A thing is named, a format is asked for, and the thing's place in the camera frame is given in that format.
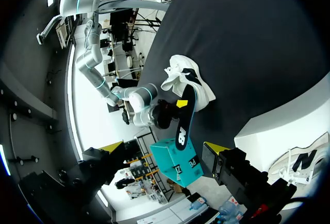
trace robotic arm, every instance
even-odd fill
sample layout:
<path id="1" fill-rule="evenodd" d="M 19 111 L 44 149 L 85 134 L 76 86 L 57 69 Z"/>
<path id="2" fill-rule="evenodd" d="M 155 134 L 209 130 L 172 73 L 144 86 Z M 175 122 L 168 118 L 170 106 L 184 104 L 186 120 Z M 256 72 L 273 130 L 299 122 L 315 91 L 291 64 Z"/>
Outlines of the robotic arm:
<path id="1" fill-rule="evenodd" d="M 47 37 L 52 27 L 62 18 L 69 17 L 75 14 L 93 13 L 102 10 L 113 10 L 116 8 L 146 8 L 166 11 L 169 7 L 168 3 L 158 3 L 153 1 L 142 0 L 61 0 L 60 1 L 60 14 L 53 17 L 46 26 L 45 30 L 37 34 L 37 40 L 40 45 Z"/>
<path id="2" fill-rule="evenodd" d="M 102 27 L 98 23 L 98 14 L 95 13 L 86 25 L 85 52 L 77 59 L 77 68 L 105 98 L 110 106 L 116 106 L 119 100 L 129 101 L 136 113 L 133 118 L 136 126 L 154 125 L 152 115 L 154 106 L 150 106 L 150 103 L 157 96 L 155 85 L 147 84 L 143 87 L 129 88 L 116 86 L 110 90 L 105 79 L 95 68 L 95 66 L 102 62 L 100 51 L 101 31 Z"/>

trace plastic bottle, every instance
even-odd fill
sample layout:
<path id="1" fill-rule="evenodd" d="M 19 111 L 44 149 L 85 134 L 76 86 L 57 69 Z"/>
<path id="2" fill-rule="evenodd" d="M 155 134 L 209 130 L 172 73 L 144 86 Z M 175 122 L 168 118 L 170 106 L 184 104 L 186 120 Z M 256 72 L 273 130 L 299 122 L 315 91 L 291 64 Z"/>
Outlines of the plastic bottle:
<path id="1" fill-rule="evenodd" d="M 242 219 L 243 213 L 238 211 L 237 215 L 235 217 L 232 217 L 229 220 L 226 220 L 224 224 L 237 224 Z"/>
<path id="2" fill-rule="evenodd" d="M 189 210 L 198 210 L 207 200 L 204 197 L 199 197 L 196 201 L 190 204 Z"/>
<path id="3" fill-rule="evenodd" d="M 235 198 L 233 196 L 229 197 L 228 200 L 219 207 L 220 220 L 224 222 L 235 218 L 238 213 L 238 208 L 239 204 Z"/>
<path id="4" fill-rule="evenodd" d="M 231 216 L 236 214 L 238 203 L 236 202 L 234 197 L 229 197 L 227 201 L 225 201 L 219 207 L 219 213 L 221 216 Z"/>

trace water bottle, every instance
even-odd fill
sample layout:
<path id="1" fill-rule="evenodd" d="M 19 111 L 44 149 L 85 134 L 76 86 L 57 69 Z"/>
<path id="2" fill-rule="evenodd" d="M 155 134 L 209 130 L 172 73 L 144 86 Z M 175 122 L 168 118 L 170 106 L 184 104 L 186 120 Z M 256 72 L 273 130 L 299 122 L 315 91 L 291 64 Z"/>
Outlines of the water bottle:
<path id="1" fill-rule="evenodd" d="M 228 200 L 219 207 L 221 217 L 231 217 L 232 215 L 235 215 L 237 213 L 237 206 L 238 202 L 235 198 L 233 196 L 229 197 Z"/>
<path id="2" fill-rule="evenodd" d="M 189 210 L 198 210 L 206 202 L 207 201 L 204 197 L 199 197 L 196 201 L 194 201 L 190 204 Z"/>
<path id="3" fill-rule="evenodd" d="M 237 215 L 235 217 L 232 217 L 229 220 L 226 220 L 224 224 L 237 224 L 243 217 L 243 213 L 238 211 Z"/>

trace teal shoe box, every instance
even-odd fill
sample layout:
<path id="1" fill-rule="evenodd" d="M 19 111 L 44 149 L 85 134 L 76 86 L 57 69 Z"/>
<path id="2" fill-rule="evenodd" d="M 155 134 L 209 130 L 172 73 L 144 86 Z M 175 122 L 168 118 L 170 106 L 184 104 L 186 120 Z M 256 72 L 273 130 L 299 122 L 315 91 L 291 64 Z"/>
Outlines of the teal shoe box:
<path id="1" fill-rule="evenodd" d="M 203 175 L 190 138 L 182 151 L 175 147 L 175 138 L 161 140 L 150 145 L 150 149 L 161 173 L 182 187 L 188 186 Z"/>

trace white sneaker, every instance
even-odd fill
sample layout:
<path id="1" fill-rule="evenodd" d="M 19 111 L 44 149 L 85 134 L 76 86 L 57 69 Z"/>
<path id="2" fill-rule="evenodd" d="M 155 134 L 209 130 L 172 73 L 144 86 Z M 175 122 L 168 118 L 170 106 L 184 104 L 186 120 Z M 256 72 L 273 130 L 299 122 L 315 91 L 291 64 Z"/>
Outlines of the white sneaker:
<path id="1" fill-rule="evenodd" d="M 297 183 L 296 184 L 297 190 L 294 193 L 294 195 L 292 196 L 292 198 L 312 196 L 318 188 L 317 186 L 319 184 L 318 181 L 319 181 L 319 177 L 321 174 L 321 170 L 323 170 L 323 168 L 325 168 L 325 167 L 326 167 L 326 162 L 324 161 L 324 159 L 322 161 L 320 161 L 319 163 L 317 163 L 315 165 L 312 180 L 310 181 L 310 184 Z M 294 209 L 296 207 L 299 207 L 301 204 L 303 204 L 303 203 L 302 202 L 293 202 L 293 203 L 285 205 L 283 210 Z"/>
<path id="2" fill-rule="evenodd" d="M 279 178 L 297 187 L 293 197 L 307 197 L 317 187 L 324 161 L 329 149 L 329 133 L 323 134 L 307 148 L 293 148 L 281 156 L 268 171 L 268 183 Z M 300 203 L 292 203 L 284 209 L 292 209 Z"/>
<path id="3" fill-rule="evenodd" d="M 161 84 L 164 91 L 172 88 L 174 94 L 182 97 L 187 84 L 191 85 L 197 93 L 195 111 L 205 108 L 210 101 L 216 99 L 211 88 L 202 80 L 196 62 L 183 55 L 173 55 L 170 67 L 165 69 L 168 78 Z"/>

